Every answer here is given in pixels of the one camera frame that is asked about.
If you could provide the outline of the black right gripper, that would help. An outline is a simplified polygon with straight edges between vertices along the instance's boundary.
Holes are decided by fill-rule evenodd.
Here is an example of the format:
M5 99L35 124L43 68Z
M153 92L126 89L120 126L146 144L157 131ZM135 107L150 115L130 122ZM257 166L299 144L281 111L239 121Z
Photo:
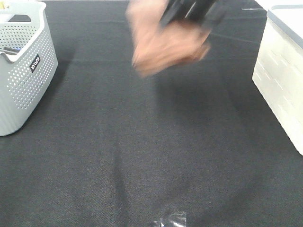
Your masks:
M161 16L160 25L178 22L192 22L203 28L212 29L225 16L221 0L169 0Z

